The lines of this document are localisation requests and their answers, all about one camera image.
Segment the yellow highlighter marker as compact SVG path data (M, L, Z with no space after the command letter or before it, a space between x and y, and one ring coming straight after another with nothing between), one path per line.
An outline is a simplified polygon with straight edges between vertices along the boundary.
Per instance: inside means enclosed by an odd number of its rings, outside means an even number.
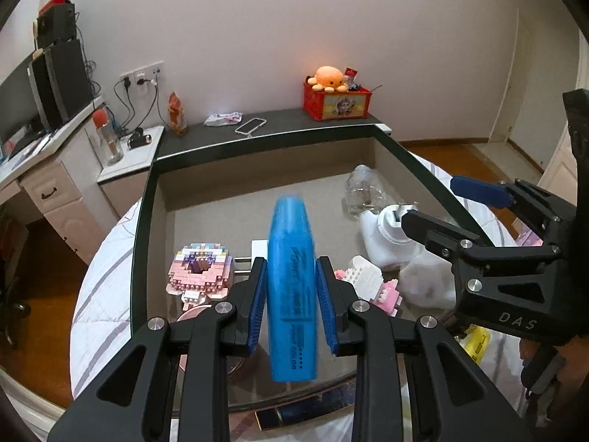
M490 332L481 326L470 325L465 335L459 339L459 343L468 356L480 365L490 343Z

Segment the blue highlighter marker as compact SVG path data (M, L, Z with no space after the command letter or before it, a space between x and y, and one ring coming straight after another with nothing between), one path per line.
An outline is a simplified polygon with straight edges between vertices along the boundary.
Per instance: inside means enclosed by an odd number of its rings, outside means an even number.
M276 201L267 262L272 380L312 381L317 377L314 240L300 197Z

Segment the white silver toy camera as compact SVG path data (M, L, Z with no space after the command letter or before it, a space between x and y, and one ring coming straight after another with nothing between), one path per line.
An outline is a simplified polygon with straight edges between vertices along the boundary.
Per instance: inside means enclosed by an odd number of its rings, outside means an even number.
M456 303L451 263L426 250L400 270L397 289L410 304L452 309Z

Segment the white pink brick model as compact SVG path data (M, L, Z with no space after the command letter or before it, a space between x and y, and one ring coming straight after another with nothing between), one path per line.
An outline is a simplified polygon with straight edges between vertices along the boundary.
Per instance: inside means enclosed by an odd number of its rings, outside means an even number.
M396 316L402 296L397 289L398 280L386 280L381 269L363 256L355 256L347 269L334 272L337 280L351 283L358 298L377 306L389 316Z

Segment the dark blue small box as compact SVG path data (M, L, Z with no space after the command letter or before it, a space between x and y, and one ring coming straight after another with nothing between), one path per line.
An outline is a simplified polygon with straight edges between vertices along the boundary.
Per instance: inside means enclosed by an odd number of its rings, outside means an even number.
M286 428L328 416L355 405L355 381L328 389L296 402L255 412L261 431Z

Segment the white rectangular box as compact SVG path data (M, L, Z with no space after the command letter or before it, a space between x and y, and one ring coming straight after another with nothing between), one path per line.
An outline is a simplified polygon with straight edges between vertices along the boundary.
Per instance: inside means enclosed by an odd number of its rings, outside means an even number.
M267 239L253 239L251 241L251 266L254 266L255 259L258 257L268 258L268 242Z

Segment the pink box with black rim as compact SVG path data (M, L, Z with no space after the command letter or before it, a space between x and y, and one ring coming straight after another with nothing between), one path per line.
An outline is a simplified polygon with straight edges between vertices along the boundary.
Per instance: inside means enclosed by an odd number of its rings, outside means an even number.
M471 212L376 125L322 126L203 143L161 157L150 169L133 249L131 328L138 330L150 317L172 310L165 293L166 263L170 218L180 206L207 214L190 224L190 235L217 238L234 250L267 235L268 269L313 285L318 256L346 259L359 247L334 181L360 163L375 166L411 200L489 244Z

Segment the white low cabinet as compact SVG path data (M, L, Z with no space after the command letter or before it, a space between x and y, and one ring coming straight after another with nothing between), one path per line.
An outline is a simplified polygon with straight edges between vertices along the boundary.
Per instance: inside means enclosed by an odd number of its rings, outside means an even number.
M105 166L98 177L98 185L119 217L136 204L144 194L149 170L156 156L164 127L157 126L144 131L151 141L137 149L123 143L123 158L112 166Z

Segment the white desk with drawers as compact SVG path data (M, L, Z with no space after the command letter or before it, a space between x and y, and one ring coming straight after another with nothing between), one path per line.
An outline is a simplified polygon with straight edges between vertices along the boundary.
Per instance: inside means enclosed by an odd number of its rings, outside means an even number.
M103 165L91 115L103 106L97 97L61 129L1 164L1 202L22 201L22 215L45 218L85 263L118 221L98 184Z

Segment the dark low shelf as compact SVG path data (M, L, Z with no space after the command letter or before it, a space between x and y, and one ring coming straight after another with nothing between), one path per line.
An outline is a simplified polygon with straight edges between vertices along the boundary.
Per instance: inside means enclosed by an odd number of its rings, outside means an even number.
M302 108L276 110L244 116L244 124L251 119L265 120L265 124L253 132L253 138L267 137L281 134L293 134L303 131L314 131L348 126L373 125L390 136L392 129L379 119L369 115L365 119L316 121ZM234 141L247 140L248 136L237 133L236 126L209 127L204 124L190 125L188 132L178 138L171 132L161 137L155 161L166 160L175 155L190 153L193 150L222 146Z

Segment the bottle with red cap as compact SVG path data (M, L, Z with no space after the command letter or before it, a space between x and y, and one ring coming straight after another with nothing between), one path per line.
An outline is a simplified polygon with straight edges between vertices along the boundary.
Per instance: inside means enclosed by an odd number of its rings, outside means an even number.
M118 163L123 158L123 151L108 111L104 108L95 110L92 114L92 121L99 137L99 147L106 158L106 164L112 166Z

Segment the clear phone case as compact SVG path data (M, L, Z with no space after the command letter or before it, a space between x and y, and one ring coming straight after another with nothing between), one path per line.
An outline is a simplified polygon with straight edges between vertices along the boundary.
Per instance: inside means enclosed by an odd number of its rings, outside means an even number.
M259 129L261 129L267 123L266 119L255 117L249 119L244 124L241 124L234 130L237 135L251 137Z

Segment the crumpled tissue pack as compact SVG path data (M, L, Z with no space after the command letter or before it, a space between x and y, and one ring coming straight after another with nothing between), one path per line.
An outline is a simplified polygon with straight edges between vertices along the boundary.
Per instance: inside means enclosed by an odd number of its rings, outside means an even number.
M204 125L207 127L234 126L239 124L242 119L241 112L215 113L206 118Z

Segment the black computer tower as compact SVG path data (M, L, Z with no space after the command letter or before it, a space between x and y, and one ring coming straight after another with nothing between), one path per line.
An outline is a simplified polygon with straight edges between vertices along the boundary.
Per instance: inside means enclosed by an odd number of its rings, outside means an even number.
M93 102L92 84L78 39L43 49L27 73L41 123L54 131Z

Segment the black speaker box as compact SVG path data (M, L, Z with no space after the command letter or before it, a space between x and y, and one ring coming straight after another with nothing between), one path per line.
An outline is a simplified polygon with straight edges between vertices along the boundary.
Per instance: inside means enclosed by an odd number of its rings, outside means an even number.
M50 7L35 20L34 29L38 49L74 39L77 34L75 5L63 3Z

